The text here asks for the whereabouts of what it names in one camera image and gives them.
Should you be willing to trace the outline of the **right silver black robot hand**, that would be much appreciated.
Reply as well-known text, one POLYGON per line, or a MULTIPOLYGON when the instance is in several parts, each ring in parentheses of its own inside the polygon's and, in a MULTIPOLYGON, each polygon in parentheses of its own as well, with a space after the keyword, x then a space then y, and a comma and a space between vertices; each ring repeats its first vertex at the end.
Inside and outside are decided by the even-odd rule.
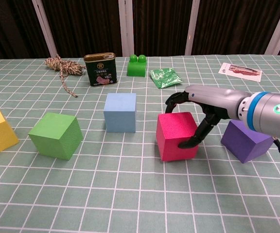
POLYGON ((201 106, 205 118, 189 140, 178 144, 180 149, 190 149, 200 144, 221 119, 238 120, 240 103, 251 94, 234 89, 225 89, 209 85, 193 84, 183 92, 172 94, 165 102, 165 113, 171 113, 178 105, 193 102, 201 106))

